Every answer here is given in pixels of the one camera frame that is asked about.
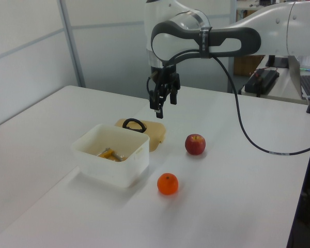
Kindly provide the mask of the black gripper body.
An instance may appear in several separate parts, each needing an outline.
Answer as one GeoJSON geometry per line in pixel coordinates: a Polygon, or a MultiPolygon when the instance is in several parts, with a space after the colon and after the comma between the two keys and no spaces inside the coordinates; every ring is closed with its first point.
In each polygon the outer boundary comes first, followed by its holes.
{"type": "Polygon", "coordinates": [[[151,66],[151,79],[155,83],[155,89],[180,89],[180,78],[177,73],[176,65],[168,65],[166,67],[151,66]]]}

